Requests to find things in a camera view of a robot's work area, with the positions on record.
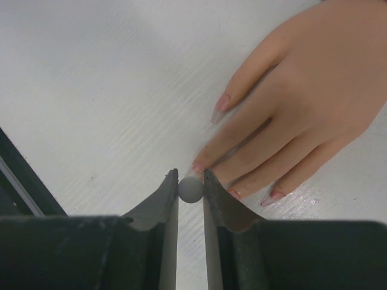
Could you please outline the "grey nail polish cap brush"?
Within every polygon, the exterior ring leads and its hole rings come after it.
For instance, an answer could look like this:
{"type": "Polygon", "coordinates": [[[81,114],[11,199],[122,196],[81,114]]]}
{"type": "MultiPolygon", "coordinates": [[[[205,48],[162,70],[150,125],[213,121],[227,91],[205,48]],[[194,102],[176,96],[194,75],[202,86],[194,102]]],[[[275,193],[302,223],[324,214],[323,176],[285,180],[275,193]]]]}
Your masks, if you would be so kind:
{"type": "Polygon", "coordinates": [[[193,204],[203,197],[203,183],[200,179],[189,176],[178,185],[178,195],[186,203],[193,204]]]}

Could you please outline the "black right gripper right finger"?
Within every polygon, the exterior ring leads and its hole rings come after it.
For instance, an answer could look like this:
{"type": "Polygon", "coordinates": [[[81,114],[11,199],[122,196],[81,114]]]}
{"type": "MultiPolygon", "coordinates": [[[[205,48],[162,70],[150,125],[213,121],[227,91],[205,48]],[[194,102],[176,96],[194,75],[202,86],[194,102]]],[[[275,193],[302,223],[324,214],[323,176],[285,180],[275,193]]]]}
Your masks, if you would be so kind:
{"type": "Polygon", "coordinates": [[[386,225],[269,221],[210,170],[203,192],[209,289],[386,288],[386,225]]]}

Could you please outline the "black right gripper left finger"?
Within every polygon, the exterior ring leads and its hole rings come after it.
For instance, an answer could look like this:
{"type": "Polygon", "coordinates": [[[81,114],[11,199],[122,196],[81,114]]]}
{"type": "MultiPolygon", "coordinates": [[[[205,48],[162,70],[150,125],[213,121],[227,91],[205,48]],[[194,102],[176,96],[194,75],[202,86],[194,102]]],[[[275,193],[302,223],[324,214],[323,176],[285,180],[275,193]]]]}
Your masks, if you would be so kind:
{"type": "Polygon", "coordinates": [[[175,289],[178,172],[123,216],[3,216],[2,289],[175,289]]]}

